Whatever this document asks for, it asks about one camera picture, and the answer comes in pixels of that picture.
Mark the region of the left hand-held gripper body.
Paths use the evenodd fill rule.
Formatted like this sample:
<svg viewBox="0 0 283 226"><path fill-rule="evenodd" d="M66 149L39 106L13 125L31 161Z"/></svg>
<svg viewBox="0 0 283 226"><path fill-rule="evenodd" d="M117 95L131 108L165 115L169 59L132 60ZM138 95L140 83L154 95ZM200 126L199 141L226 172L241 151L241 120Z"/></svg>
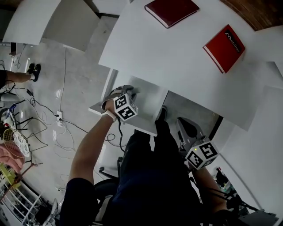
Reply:
<svg viewBox="0 0 283 226"><path fill-rule="evenodd" d="M138 108L132 99L131 90L120 89L114 98L115 113L122 121L127 121L138 115Z"/></svg>

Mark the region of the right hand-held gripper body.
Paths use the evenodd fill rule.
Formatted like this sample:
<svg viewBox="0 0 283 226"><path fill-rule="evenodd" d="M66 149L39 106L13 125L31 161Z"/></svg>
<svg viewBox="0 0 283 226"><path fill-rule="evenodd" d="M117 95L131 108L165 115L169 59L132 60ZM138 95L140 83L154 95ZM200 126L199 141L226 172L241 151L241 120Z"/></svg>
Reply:
<svg viewBox="0 0 283 226"><path fill-rule="evenodd" d="M192 143L183 143L179 152L184 159L185 166L190 171L208 166L219 156L216 145L208 138L197 139Z"/></svg>

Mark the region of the white drawer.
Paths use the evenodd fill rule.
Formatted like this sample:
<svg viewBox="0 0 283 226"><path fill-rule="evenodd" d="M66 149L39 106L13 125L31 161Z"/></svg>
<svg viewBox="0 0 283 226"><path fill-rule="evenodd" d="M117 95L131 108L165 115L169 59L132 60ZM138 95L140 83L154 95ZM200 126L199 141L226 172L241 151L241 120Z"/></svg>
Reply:
<svg viewBox="0 0 283 226"><path fill-rule="evenodd" d="M135 76L111 68L100 101L90 106L88 110L100 115L102 112L101 104L104 98L107 97L112 90L122 85L132 85L134 88L139 88L141 91L137 94L136 100L134 101L138 108L138 115L123 122L123 124L149 135L156 136L155 120L166 99L168 90Z"/></svg>

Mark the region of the person's right forearm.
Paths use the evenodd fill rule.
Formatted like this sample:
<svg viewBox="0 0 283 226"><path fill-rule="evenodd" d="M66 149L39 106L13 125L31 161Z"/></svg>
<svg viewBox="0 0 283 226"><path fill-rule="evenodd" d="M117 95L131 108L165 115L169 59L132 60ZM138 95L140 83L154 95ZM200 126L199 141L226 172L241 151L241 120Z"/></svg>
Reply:
<svg viewBox="0 0 283 226"><path fill-rule="evenodd" d="M193 171L192 175L199 188L202 202L210 212L216 213L221 210L228 210L226 200L224 200L223 194L220 193L221 190L206 168Z"/></svg>

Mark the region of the person's left forearm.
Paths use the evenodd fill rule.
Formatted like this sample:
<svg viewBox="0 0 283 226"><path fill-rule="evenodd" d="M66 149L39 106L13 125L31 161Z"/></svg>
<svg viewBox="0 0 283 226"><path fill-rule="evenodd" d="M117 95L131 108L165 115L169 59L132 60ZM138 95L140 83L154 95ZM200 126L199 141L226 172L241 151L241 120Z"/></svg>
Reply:
<svg viewBox="0 0 283 226"><path fill-rule="evenodd" d="M94 184L94 167L113 122L113 118L109 115L102 116L82 139L71 164L69 180L82 178Z"/></svg>

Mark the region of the person's left hand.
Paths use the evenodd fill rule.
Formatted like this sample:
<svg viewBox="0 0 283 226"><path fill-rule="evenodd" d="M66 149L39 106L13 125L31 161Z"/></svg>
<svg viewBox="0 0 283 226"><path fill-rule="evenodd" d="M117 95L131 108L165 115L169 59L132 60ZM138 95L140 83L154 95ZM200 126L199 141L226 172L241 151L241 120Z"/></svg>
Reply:
<svg viewBox="0 0 283 226"><path fill-rule="evenodd" d="M108 99L105 104L105 110L109 110L113 114L115 114L115 105L113 99Z"/></svg>

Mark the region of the white wrist band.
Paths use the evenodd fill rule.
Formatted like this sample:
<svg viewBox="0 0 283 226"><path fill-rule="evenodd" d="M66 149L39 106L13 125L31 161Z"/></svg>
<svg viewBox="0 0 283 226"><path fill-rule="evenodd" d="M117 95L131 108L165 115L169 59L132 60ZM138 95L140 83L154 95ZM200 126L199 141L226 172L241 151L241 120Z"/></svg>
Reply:
<svg viewBox="0 0 283 226"><path fill-rule="evenodd" d="M105 110L104 112L102 112L101 116L109 116L109 117L112 118L113 122L116 122L116 120L117 120L117 116L109 110Z"/></svg>

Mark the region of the person's dark trousers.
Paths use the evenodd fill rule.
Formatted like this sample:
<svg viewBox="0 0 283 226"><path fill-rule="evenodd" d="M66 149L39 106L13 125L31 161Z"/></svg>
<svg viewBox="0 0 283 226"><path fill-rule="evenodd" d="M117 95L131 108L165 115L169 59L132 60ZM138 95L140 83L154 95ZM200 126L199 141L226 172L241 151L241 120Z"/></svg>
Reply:
<svg viewBox="0 0 283 226"><path fill-rule="evenodd" d="M121 174L142 170L166 170L186 173L186 166L179 154L178 145L166 121L155 121L157 136L151 150L150 135L138 130L130 137L120 168Z"/></svg>

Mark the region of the person's black shoe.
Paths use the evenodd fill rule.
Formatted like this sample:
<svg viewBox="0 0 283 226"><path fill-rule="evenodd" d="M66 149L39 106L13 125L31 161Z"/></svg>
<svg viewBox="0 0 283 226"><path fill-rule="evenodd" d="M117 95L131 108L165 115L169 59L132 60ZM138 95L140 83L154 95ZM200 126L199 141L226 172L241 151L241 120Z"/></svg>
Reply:
<svg viewBox="0 0 283 226"><path fill-rule="evenodd" d="M166 121L168 116L168 109L165 105L162 105L160 112L158 113L157 116L157 121Z"/></svg>

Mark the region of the person's navy shirt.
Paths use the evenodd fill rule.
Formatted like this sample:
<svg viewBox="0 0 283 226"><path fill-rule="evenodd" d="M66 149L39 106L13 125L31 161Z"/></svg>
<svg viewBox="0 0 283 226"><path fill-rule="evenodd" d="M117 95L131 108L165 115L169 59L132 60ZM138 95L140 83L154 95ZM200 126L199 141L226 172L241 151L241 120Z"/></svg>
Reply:
<svg viewBox="0 0 283 226"><path fill-rule="evenodd" d="M76 177L67 183L60 226L91 226L99 212L93 183ZM186 176L162 169L131 171L120 177L100 223L103 226L215 226Z"/></svg>

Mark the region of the white power strip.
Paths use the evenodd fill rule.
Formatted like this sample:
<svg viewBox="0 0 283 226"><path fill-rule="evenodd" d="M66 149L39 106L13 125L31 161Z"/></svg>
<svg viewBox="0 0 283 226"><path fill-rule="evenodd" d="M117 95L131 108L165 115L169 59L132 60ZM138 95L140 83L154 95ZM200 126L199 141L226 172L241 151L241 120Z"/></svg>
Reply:
<svg viewBox="0 0 283 226"><path fill-rule="evenodd" d="M57 117L57 125L59 127L63 127L64 125L62 123L62 112L61 111L57 111L56 117Z"/></svg>

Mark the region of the black office chair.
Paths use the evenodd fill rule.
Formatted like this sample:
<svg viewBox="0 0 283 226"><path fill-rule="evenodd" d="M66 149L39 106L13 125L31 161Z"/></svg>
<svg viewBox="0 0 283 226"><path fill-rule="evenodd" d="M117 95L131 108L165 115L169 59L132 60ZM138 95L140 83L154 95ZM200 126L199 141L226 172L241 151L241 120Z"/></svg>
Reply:
<svg viewBox="0 0 283 226"><path fill-rule="evenodd" d="M116 194L120 179L120 168L122 161L123 161L123 157L119 157L117 159L117 172L118 172L117 177L104 172L103 166L99 168L99 173L108 178L94 185L97 194L97 199L99 201L105 200L105 198L109 195L113 196Z"/></svg>

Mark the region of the grey metal box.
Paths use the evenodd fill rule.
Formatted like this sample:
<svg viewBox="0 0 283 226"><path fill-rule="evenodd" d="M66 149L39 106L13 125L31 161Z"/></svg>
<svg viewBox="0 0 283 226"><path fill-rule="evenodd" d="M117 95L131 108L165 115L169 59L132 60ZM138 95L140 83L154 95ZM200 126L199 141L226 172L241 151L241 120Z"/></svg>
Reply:
<svg viewBox="0 0 283 226"><path fill-rule="evenodd" d="M276 214L266 213L264 210L255 211L238 219L245 226L274 226L279 220Z"/></svg>

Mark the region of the bright red book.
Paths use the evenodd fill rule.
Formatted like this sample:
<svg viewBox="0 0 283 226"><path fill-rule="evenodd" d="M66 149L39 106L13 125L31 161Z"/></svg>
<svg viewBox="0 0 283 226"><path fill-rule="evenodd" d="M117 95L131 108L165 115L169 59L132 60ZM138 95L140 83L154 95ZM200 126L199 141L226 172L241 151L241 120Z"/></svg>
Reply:
<svg viewBox="0 0 283 226"><path fill-rule="evenodd" d="M227 73L245 51L245 46L228 24L203 46L221 73Z"/></svg>

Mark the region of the dark red book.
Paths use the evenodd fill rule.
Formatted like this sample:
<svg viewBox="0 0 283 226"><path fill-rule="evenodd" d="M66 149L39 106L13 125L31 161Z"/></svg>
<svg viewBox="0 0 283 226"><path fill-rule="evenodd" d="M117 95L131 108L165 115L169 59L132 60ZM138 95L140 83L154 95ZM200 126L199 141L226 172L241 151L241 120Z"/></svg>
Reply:
<svg viewBox="0 0 283 226"><path fill-rule="evenodd" d="M199 7L192 0L154 0L144 9L168 29L196 13Z"/></svg>

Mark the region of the white shelf hutch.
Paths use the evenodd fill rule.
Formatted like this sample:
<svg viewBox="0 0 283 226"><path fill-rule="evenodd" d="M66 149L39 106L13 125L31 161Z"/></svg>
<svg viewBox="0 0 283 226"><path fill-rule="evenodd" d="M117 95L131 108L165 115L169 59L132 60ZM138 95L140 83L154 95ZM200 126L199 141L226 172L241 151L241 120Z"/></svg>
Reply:
<svg viewBox="0 0 283 226"><path fill-rule="evenodd" d="M283 25L256 31L249 36L244 62L257 80L283 89Z"/></svg>

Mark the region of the small white desk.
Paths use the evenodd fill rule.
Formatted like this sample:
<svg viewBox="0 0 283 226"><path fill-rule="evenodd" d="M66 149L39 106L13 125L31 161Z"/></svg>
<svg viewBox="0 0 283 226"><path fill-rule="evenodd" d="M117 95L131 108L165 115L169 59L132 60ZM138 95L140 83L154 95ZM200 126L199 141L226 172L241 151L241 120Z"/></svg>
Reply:
<svg viewBox="0 0 283 226"><path fill-rule="evenodd" d="M23 0L4 33L4 42L58 42L85 51L99 17L84 0Z"/></svg>

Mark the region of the pink cloth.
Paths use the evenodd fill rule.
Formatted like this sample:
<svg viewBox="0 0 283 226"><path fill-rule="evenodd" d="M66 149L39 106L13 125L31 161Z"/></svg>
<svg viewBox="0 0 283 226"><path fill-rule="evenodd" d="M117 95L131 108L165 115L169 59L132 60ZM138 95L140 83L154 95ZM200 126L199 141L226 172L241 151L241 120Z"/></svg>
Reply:
<svg viewBox="0 0 283 226"><path fill-rule="evenodd" d="M16 173L20 173L25 163L25 156L20 152L18 147L8 148L4 143L0 144L0 163L4 163Z"/></svg>

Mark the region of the yellow green crate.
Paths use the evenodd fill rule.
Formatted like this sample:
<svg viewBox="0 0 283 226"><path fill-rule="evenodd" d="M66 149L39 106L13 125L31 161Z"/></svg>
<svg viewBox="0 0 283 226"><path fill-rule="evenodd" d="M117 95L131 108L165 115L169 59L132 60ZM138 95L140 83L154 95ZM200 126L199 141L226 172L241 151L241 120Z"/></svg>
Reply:
<svg viewBox="0 0 283 226"><path fill-rule="evenodd" d="M0 163L0 188L12 185L17 179L17 174L10 167Z"/></svg>

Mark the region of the white metal rack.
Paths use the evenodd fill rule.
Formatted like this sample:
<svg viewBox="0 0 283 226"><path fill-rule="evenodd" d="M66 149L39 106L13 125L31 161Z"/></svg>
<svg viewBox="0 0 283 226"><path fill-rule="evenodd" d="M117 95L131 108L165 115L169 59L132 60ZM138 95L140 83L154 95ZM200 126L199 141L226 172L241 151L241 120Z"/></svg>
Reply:
<svg viewBox="0 0 283 226"><path fill-rule="evenodd" d="M10 226L39 226L35 219L42 204L41 194L34 193L24 183L8 190L7 179L0 180L0 208Z"/></svg>

